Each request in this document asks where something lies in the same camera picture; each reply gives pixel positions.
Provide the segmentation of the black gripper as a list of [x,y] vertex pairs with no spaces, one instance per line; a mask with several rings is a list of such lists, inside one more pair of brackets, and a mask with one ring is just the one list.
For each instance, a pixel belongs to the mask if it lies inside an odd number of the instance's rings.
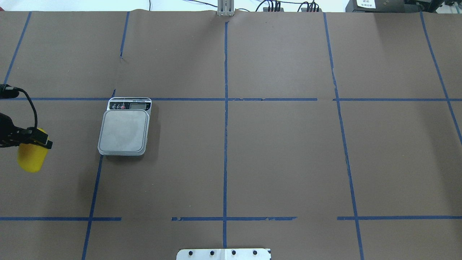
[[0,113],[0,147],[16,147],[20,144],[31,144],[50,150],[53,142],[48,139],[48,134],[39,128],[27,128],[18,131],[12,119]]

